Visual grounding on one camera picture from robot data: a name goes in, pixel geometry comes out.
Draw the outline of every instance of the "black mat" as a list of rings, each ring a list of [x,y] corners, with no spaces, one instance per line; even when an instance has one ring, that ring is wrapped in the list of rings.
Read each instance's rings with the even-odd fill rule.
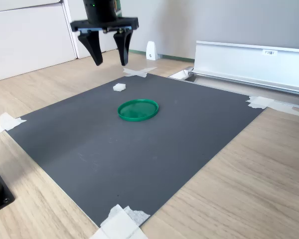
[[[126,90],[113,91],[116,83]],[[158,114],[117,108],[151,99]],[[249,98],[148,74],[123,77],[22,116],[8,133],[97,224],[116,204],[153,215],[263,110]]]

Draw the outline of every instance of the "green lid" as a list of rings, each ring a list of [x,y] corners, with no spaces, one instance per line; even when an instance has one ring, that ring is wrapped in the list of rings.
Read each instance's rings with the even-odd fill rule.
[[[118,108],[119,116],[127,121],[143,121],[154,117],[158,104],[147,99],[127,101]]]

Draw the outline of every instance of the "masking tape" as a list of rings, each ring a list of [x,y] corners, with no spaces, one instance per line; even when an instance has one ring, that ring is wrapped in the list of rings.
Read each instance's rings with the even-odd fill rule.
[[[147,239],[139,226],[149,217],[142,211],[122,209],[117,204],[90,239]]]
[[[146,77],[146,75],[148,74],[149,71],[156,69],[157,67],[152,67],[152,68],[145,68],[142,69],[140,71],[134,71],[134,70],[130,70],[127,68],[123,68],[124,69],[124,73],[127,73],[128,75],[126,75],[127,77],[129,76],[141,76],[141,77]]]
[[[26,120],[23,120],[21,118],[15,119],[8,113],[3,113],[2,115],[0,115],[0,133],[4,130],[13,129],[23,122],[26,122]]]
[[[277,111],[285,112],[291,115],[299,116],[299,112],[295,111],[292,106],[289,106],[287,104],[276,102],[273,99],[268,99],[265,97],[254,97],[249,96],[249,100],[246,102],[249,102],[250,104],[248,106],[252,108],[262,108],[265,109],[266,107],[272,108]]]

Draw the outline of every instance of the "white cube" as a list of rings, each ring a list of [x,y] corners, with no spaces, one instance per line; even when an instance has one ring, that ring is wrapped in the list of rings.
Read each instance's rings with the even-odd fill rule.
[[[117,83],[116,85],[113,86],[113,90],[115,91],[123,91],[126,89],[125,84]]]

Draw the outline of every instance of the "cabinet door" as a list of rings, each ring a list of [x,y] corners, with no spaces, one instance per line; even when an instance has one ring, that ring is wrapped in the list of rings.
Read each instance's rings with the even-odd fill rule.
[[[0,0],[0,11],[60,2],[60,0]]]
[[[60,3],[0,12],[0,80],[74,59]]]

